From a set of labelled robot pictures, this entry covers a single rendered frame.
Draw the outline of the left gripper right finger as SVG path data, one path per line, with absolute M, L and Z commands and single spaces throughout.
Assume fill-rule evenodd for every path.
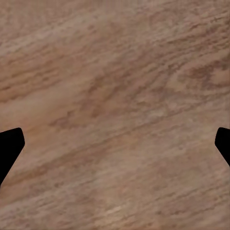
M 215 138 L 215 145 L 230 166 L 230 129 L 220 127 Z

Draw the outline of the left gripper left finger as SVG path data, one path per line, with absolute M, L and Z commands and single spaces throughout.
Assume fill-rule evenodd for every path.
M 0 185 L 24 146 L 24 135 L 20 127 L 0 133 Z

